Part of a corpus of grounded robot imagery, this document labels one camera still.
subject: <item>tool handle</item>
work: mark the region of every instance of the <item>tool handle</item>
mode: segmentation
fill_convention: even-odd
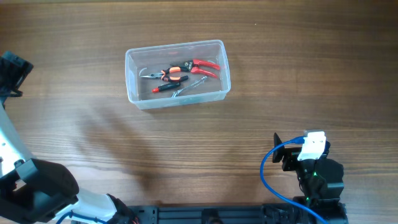
[[[170,74],[170,73],[174,73],[174,72],[189,72],[189,69],[185,68],[185,67],[176,66],[176,67],[171,67],[171,68],[162,70],[162,73],[164,75],[167,75],[167,74]]]
[[[199,60],[199,59],[193,59],[193,64],[194,65],[198,65],[198,66],[206,66],[206,67],[210,67],[210,68],[214,68],[219,70],[220,66],[215,64],[215,63],[211,63],[211,62],[207,62],[204,60]]]
[[[204,75],[207,75],[207,76],[209,76],[209,77],[218,78],[216,74],[211,73],[211,72],[208,72],[208,71],[206,71],[206,70],[202,70],[202,69],[200,69],[200,68],[198,68],[198,67],[193,67],[193,68],[191,69],[191,73],[192,73],[192,74],[204,74]]]
[[[185,80],[188,80],[188,75],[185,75],[183,77],[170,77],[168,75],[163,75],[161,80],[166,82],[183,82]]]
[[[180,85],[181,85],[180,82],[170,82],[170,83],[168,83],[168,84],[161,85],[161,86],[158,86],[157,88],[154,88],[154,89],[152,90],[152,92],[153,92],[153,93],[158,93],[158,92],[160,92],[160,91],[171,90],[171,89],[173,89],[173,88],[179,87]]]

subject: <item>pliers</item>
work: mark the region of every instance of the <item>pliers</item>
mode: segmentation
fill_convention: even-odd
[[[211,67],[217,70],[220,69],[220,66],[215,63],[199,59],[193,59],[182,63],[171,64],[171,66],[172,66],[171,68],[162,70],[162,73],[164,75],[167,75],[173,72],[191,72],[192,74],[203,74],[213,78],[218,78],[216,74],[208,72],[206,70],[202,70],[199,68],[199,66]]]
[[[181,85],[180,82],[188,80],[188,75],[185,75],[183,77],[170,77],[170,76],[165,75],[165,74],[163,74],[161,72],[151,73],[149,75],[142,75],[140,77],[141,78],[150,78],[150,79],[158,79],[159,78],[159,79],[161,79],[163,81],[170,82],[168,84],[164,84],[164,85],[158,86],[157,88],[154,88],[152,90],[153,93],[158,93],[160,91],[177,88],[177,87],[179,87]]]

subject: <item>black base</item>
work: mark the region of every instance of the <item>black base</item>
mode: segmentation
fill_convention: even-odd
[[[139,217],[141,224],[204,224],[202,212],[205,209],[217,210],[224,224],[317,223],[311,215],[287,203],[244,207],[141,206],[129,208]],[[339,203],[333,211],[330,210],[327,213],[323,217],[328,223],[348,223],[344,204]]]

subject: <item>clear storage box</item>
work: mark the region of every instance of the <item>clear storage box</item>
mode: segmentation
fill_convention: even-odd
[[[192,59],[205,60],[219,65],[220,70],[200,67],[203,70],[215,73],[218,78],[208,77],[202,84],[189,88],[181,92],[179,96],[172,98],[174,91],[191,85],[203,78],[204,75],[190,72],[171,73],[169,74],[171,77],[188,75],[189,79],[181,82],[181,86],[178,88],[159,93],[153,93],[152,89],[168,84],[168,82],[160,79],[151,80],[139,77],[140,75],[157,73],[163,69],[170,68],[170,64]],[[141,110],[223,100],[231,89],[228,59],[224,44],[220,40],[207,40],[130,49],[126,52],[126,85],[130,102]]]

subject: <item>wooden table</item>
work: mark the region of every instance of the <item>wooden table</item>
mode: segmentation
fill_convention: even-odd
[[[398,14],[377,1],[213,1],[0,5],[0,52],[35,65],[6,101],[40,159],[129,205],[280,202],[259,178],[272,147],[324,129],[345,167],[350,223],[398,222]],[[126,50],[220,39],[223,101],[140,111]],[[301,195],[295,173],[266,179]]]

